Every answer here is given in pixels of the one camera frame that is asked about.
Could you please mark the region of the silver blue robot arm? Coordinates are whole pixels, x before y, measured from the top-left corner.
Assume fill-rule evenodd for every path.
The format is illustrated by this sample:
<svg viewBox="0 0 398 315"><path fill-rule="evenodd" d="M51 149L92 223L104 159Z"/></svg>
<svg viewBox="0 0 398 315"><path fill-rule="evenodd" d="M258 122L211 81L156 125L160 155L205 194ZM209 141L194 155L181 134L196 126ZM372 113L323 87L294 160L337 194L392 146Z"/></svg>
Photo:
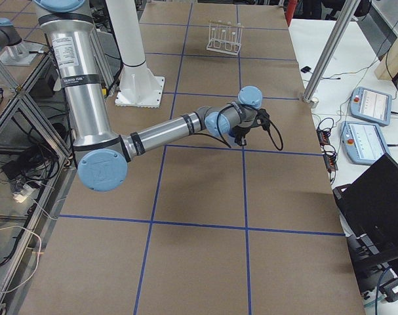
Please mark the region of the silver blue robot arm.
<svg viewBox="0 0 398 315"><path fill-rule="evenodd" d="M108 1L106 5L123 63L116 103L156 108L165 80L153 75L146 64L135 4ZM218 138L230 133L244 145L245 135L257 125L262 93L246 86L222 108L204 106L129 136L113 132L91 43L95 27L89 2L36 1L35 8L41 29L50 37L70 106L77 174L87 188L113 190L124 182L134 157L203 130Z"/></svg>
<svg viewBox="0 0 398 315"><path fill-rule="evenodd" d="M13 47L22 42L20 34L8 18L0 18L0 52L5 47Z"/></svg>

